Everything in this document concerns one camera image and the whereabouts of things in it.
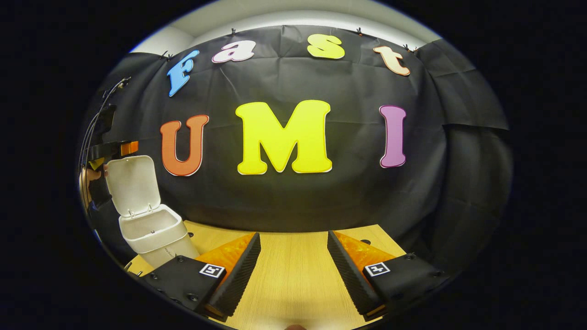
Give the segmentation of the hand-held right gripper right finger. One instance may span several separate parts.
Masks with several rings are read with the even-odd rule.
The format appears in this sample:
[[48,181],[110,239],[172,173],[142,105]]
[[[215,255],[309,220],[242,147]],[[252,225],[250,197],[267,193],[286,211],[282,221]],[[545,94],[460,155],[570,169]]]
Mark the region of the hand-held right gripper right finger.
[[338,231],[329,231],[328,251],[365,321],[413,307],[449,276],[413,253],[394,256]]

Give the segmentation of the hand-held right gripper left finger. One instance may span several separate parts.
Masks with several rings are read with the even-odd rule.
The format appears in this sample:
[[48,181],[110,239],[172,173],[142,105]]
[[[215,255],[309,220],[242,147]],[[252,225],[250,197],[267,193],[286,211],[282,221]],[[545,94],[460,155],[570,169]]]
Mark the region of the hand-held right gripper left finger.
[[260,252],[260,235],[254,232],[196,258],[177,255],[144,281],[176,304],[225,322],[241,301]]

